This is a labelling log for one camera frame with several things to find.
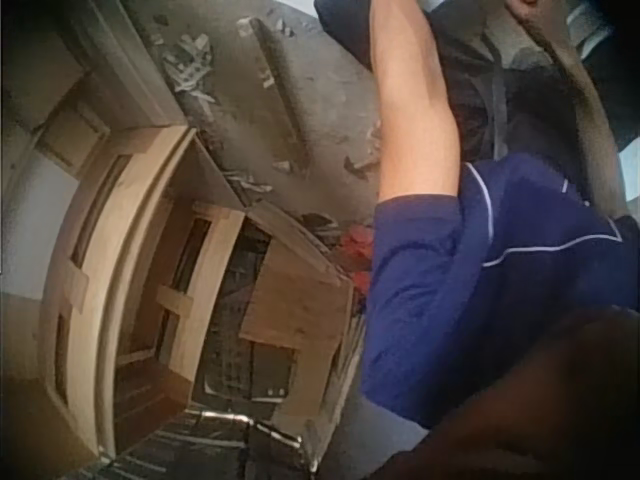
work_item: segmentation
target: concrete floor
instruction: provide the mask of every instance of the concrete floor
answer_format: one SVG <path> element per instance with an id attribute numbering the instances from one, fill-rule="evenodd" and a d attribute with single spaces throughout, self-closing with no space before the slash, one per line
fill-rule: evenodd
<path id="1" fill-rule="evenodd" d="M 425 0 L 425 6 L 442 3 Z M 502 0 L 455 0 L 456 7 L 444 15 L 456 34 L 474 41 L 485 25 L 495 25 L 497 43 L 503 46 L 505 62 L 521 42 L 501 41 L 518 37 L 519 27 L 502 8 Z M 274 187 L 265 194 L 270 201 L 294 215 L 323 213 L 341 226 L 368 223 L 376 199 L 376 174 L 361 180 L 343 168 L 344 157 L 354 162 L 368 155 L 367 132 L 377 120 L 371 74 L 322 32 L 318 21 L 271 0 L 123 0 L 149 50 L 159 60 L 165 45 L 154 46 L 151 36 L 160 33 L 166 45 L 180 35 L 209 35 L 213 50 L 213 72 L 206 77 L 206 93 L 213 106 L 209 121 L 199 104 L 185 94 L 178 101 L 190 122 L 208 132 L 209 146 L 224 169 L 246 170 L 259 182 Z M 470 12 L 461 16 L 459 11 Z M 168 25 L 154 16 L 164 15 Z M 294 96 L 304 137 L 311 153 L 307 178 L 284 175 L 271 167 L 274 161 L 263 138 L 261 92 L 242 58 L 236 21 L 257 16 L 275 29 L 283 18 L 295 35 L 274 34 L 286 66 L 286 80 Z M 343 421 L 320 469 L 320 478 L 356 480 L 371 473 L 393 453 L 412 448 L 425 431 L 386 412 L 362 398 L 356 381 L 343 413 Z"/>
<path id="2" fill-rule="evenodd" d="M 150 42 L 160 33 L 165 44 L 180 35 L 193 38 L 206 33 L 211 39 L 213 72 L 205 77 L 206 93 L 219 105 L 212 107 L 214 121 L 206 120 L 199 104 L 189 95 L 177 98 L 192 124 L 215 139 L 215 159 L 222 168 L 251 172 L 258 182 L 272 185 L 264 196 L 294 215 L 323 213 L 342 225 L 370 220 L 377 181 L 359 180 L 348 174 L 343 161 L 354 162 L 368 154 L 367 131 L 377 120 L 374 84 L 368 71 L 322 32 L 319 22 L 271 0 L 125 0 L 152 56 L 159 58 L 164 45 Z M 168 26 L 154 15 L 165 15 Z M 287 38 L 274 34 L 281 50 L 284 77 L 295 107 L 312 166 L 306 178 L 282 174 L 274 162 L 261 122 L 262 92 L 255 88 L 255 69 L 243 58 L 237 20 L 256 16 L 274 28 L 279 18 L 294 31 Z"/>

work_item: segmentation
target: hand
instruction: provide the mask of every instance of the hand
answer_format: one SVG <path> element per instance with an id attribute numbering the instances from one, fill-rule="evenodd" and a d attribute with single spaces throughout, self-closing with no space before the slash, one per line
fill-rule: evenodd
<path id="1" fill-rule="evenodd" d="M 548 53 L 572 48 L 564 0 L 505 0 L 511 15 Z"/>

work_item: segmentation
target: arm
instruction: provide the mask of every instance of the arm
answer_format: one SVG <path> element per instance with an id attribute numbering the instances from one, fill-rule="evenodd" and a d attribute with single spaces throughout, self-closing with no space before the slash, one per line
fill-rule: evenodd
<path id="1" fill-rule="evenodd" d="M 551 56 L 569 81 L 578 134 L 595 206 L 603 215 L 628 214 L 618 149 L 598 92 L 571 44 L 560 0 L 506 0 L 511 14 Z"/>
<path id="2" fill-rule="evenodd" d="M 458 193 L 460 141 L 435 40 L 416 0 L 373 0 L 371 55 L 382 122 L 380 201 Z"/>

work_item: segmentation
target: red object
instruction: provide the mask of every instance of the red object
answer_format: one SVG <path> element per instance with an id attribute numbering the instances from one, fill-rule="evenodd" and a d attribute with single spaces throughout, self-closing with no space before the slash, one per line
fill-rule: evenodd
<path id="1" fill-rule="evenodd" d="M 347 272 L 356 290 L 366 297 L 371 284 L 373 229 L 351 226 L 340 237 L 340 243 L 332 253 L 333 260 Z"/>

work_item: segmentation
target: blue shirt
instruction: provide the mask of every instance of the blue shirt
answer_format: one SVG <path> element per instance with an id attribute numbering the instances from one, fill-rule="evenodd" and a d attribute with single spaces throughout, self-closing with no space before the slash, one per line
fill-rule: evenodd
<path id="1" fill-rule="evenodd" d="M 426 428 L 566 314 L 638 309 L 635 221 L 530 155 L 465 164 L 458 197 L 395 198 L 374 223 L 363 393 Z"/>

